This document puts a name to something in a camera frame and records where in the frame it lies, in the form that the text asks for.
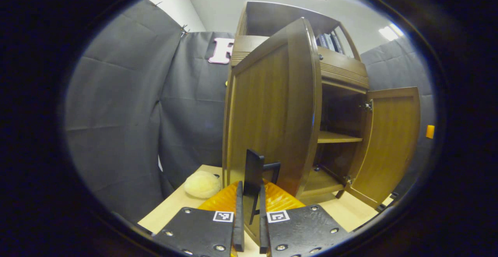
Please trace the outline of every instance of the cabinet leg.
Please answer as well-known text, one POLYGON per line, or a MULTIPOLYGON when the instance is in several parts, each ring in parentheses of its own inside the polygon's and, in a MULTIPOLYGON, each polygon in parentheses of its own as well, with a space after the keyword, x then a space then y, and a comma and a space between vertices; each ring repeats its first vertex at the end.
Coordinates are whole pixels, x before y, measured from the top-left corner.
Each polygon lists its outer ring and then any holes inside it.
POLYGON ((344 190, 338 191, 336 198, 340 199, 342 197, 342 194, 344 193, 344 190))

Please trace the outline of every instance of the open cabinet door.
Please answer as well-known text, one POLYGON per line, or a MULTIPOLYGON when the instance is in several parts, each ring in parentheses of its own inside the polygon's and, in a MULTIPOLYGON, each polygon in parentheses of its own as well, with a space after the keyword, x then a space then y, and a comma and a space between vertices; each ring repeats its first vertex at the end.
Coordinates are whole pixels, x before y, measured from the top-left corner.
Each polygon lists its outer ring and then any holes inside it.
POLYGON ((415 150, 420 127, 417 87, 377 90, 366 94, 366 113, 359 145, 345 190, 378 207, 401 181, 415 150))
POLYGON ((244 180, 252 149, 280 161, 277 185, 295 195, 315 156, 322 103, 317 46, 308 20, 276 32, 229 73, 225 102, 224 185, 244 180))

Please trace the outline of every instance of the cabinet shelf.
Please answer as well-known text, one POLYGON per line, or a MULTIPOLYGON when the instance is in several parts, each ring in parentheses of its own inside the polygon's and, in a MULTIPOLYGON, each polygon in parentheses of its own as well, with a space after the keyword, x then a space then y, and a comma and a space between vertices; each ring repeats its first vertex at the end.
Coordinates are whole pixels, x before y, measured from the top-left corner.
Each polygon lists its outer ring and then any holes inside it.
POLYGON ((332 193, 343 189, 344 186, 324 170, 315 171, 312 169, 308 176, 306 186, 304 186, 303 193, 299 198, 309 198, 315 195, 332 193))
POLYGON ((322 89, 324 92, 327 92, 327 94, 333 94, 335 96, 345 96, 359 93, 366 94, 366 90, 361 88, 355 88, 325 79, 322 79, 322 89))
POLYGON ((318 143, 345 143, 345 142, 361 142, 363 138, 349 136, 345 134, 320 131, 318 134, 318 143))

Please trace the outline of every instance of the orange object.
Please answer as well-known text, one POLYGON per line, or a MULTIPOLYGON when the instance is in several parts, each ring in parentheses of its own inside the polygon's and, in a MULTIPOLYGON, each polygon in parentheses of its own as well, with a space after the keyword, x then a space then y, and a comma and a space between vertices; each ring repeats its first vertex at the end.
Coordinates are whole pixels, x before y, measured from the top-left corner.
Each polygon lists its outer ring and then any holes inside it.
POLYGON ((216 195, 203 202, 198 209, 235 212, 235 204, 237 202, 237 186, 238 182, 234 182, 226 186, 221 191, 217 192, 216 195))
POLYGON ((304 207, 304 203, 285 192, 279 186, 265 180, 267 212, 304 207))
POLYGON ((434 138, 434 126, 428 125, 427 126, 427 132, 425 133, 426 138, 434 138))

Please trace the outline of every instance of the door hinge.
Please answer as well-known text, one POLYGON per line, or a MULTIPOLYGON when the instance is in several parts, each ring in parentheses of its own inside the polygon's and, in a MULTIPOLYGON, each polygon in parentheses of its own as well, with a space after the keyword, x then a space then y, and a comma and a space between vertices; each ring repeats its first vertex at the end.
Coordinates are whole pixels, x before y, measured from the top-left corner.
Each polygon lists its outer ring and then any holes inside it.
POLYGON ((349 184, 349 185, 352 185, 353 181, 355 180, 355 178, 351 179, 351 176, 347 175, 347 176, 343 176, 346 184, 349 184))
POLYGON ((373 99, 370 99, 369 101, 367 101, 367 102, 365 102, 363 104, 360 104, 358 107, 363 108, 363 110, 365 110, 365 111, 372 112, 373 109, 374 109, 374 106, 373 106, 374 103, 373 102, 374 102, 373 99))

